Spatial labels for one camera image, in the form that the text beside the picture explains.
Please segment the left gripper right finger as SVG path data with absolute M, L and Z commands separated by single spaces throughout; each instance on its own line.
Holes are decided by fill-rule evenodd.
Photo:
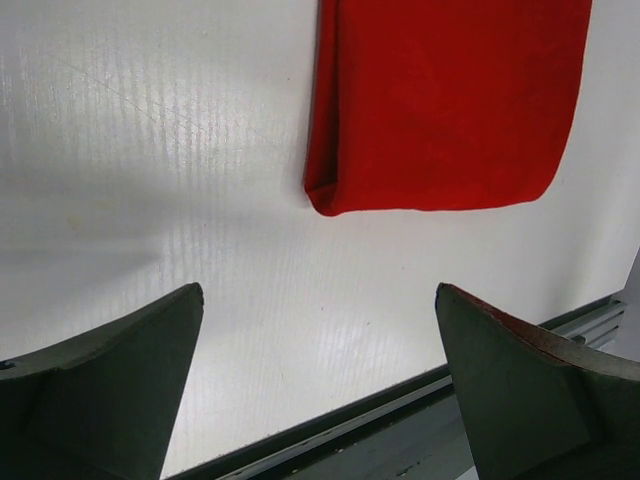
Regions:
M 639 364 L 452 284 L 435 311 L 481 479 L 636 479 Z

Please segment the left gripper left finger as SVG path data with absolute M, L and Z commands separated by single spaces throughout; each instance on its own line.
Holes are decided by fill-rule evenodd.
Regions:
M 2 361 L 2 478 L 159 478 L 202 318 L 194 282 Z

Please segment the red t shirt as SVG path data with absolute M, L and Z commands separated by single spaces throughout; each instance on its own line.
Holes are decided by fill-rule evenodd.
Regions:
M 323 1 L 305 192 L 324 216 L 532 202 L 578 99 L 588 1 Z

